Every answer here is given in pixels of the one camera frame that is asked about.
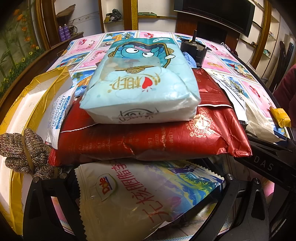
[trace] television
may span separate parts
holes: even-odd
[[[175,0],[174,10],[210,19],[248,37],[255,5],[249,0]]]

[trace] dole logo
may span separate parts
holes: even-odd
[[[116,189],[117,183],[110,174],[103,174],[98,177],[96,190],[102,201],[106,200]]]

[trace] red foil bag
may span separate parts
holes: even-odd
[[[76,101],[61,127],[53,166],[115,158],[194,159],[252,154],[247,136],[220,87],[203,69],[194,70],[201,106],[191,121],[155,124],[95,124]]]

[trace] brown knitted fabric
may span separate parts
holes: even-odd
[[[26,159],[24,147],[19,133],[5,133],[0,135],[0,155],[6,156],[5,165],[16,172],[26,173],[32,177],[41,179],[51,179],[54,177],[54,167],[48,163],[49,150],[43,140],[31,129],[24,130],[26,147],[31,155],[35,173],[32,174]],[[62,168],[58,168],[58,174],[62,173]]]

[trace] spray can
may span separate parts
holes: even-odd
[[[62,28],[61,26],[59,27],[59,37],[60,37],[62,42],[66,40],[65,33],[64,33],[64,28]]]
[[[70,32],[69,32],[69,27],[66,24],[64,25],[64,33],[65,33],[66,39],[71,38]]]

